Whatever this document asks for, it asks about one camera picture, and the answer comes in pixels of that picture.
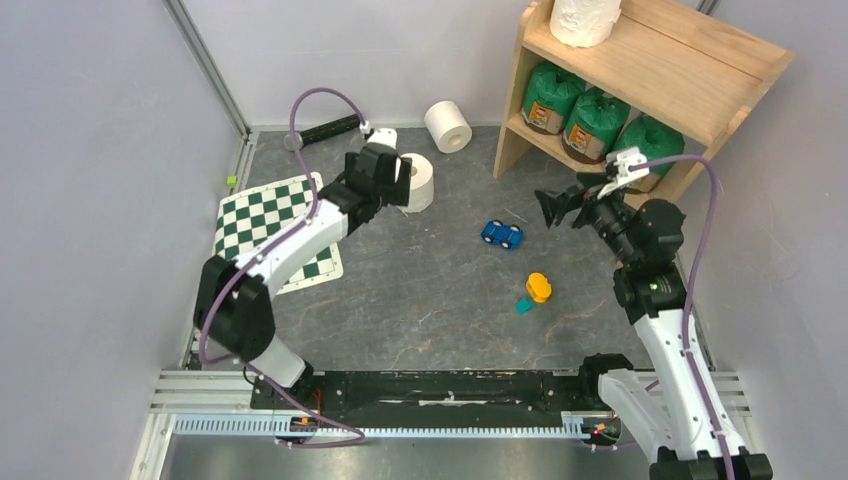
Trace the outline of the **white roll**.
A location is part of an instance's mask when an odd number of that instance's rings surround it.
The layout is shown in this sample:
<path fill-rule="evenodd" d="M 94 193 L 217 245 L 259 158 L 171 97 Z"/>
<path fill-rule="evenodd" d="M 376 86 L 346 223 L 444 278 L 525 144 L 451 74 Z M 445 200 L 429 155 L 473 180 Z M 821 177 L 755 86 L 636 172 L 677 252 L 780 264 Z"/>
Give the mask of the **white roll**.
<path fill-rule="evenodd" d="M 621 0 L 555 0 L 549 28 L 561 43 L 590 48 L 604 42 L 621 14 Z"/>
<path fill-rule="evenodd" d="M 424 122 L 441 153 L 456 153 L 472 139 L 472 129 L 453 101 L 443 100 L 433 104 L 426 111 Z"/>
<path fill-rule="evenodd" d="M 419 213 L 428 208 L 434 198 L 434 170 L 430 161 L 418 153 L 405 153 L 412 163 L 410 197 L 407 206 L 398 209 L 405 214 Z"/>

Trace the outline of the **brown-topped green paper roll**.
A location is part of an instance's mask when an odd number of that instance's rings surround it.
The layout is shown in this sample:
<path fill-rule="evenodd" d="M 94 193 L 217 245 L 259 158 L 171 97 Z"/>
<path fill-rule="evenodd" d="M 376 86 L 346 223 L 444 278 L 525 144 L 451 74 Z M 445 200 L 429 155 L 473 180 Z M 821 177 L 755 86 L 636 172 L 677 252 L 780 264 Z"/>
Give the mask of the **brown-topped green paper roll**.
<path fill-rule="evenodd" d="M 613 151 L 630 147 L 638 147 L 640 152 L 651 161 L 683 154 L 685 140 L 677 130 L 642 113 L 622 130 L 613 146 Z M 651 167 L 645 177 L 629 184 L 625 191 L 632 194 L 649 193 L 671 168 L 671 163 Z"/>

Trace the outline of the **white roll front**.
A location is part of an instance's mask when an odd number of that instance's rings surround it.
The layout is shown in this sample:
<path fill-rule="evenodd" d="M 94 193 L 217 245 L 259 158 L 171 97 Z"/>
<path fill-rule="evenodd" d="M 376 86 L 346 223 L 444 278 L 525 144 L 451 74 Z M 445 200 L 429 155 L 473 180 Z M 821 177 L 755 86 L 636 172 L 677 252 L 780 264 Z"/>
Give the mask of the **white roll front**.
<path fill-rule="evenodd" d="M 590 48 L 604 42 L 621 14 L 621 0 L 555 0 L 549 28 L 561 43 Z"/>

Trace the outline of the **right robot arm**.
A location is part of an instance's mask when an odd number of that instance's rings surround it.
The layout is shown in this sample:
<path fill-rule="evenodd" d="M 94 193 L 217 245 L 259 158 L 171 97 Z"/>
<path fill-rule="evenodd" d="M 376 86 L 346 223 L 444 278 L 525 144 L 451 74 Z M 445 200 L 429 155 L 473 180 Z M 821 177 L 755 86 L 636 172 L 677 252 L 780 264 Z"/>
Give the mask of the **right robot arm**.
<path fill-rule="evenodd" d="M 548 227 L 570 212 L 592 228 L 620 262 L 614 293 L 652 361 L 665 402 L 659 406 L 622 357 L 597 355 L 581 367 L 580 400 L 611 407 L 649 462 L 652 479 L 770 479 L 768 457 L 749 450 L 721 403 L 704 360 L 688 288 L 674 264 L 684 214 L 651 199 L 638 208 L 621 191 L 604 192 L 600 174 L 581 174 L 562 192 L 537 190 Z"/>

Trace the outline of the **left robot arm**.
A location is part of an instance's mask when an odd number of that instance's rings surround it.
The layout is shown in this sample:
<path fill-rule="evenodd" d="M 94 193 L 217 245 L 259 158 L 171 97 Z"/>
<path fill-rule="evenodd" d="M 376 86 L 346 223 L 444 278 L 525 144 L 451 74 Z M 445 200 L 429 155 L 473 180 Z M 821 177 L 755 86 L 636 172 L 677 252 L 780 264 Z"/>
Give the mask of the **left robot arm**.
<path fill-rule="evenodd" d="M 198 355 L 210 363 L 213 340 L 243 364 L 275 382 L 290 407 L 314 394 L 311 365 L 277 334 L 272 300 L 308 260 L 368 223 L 386 206 L 409 202 L 412 160 L 395 148 L 369 142 L 348 152 L 344 169 L 313 195 L 310 209 L 259 246 L 232 260 L 214 255 L 203 265 L 194 322 Z"/>

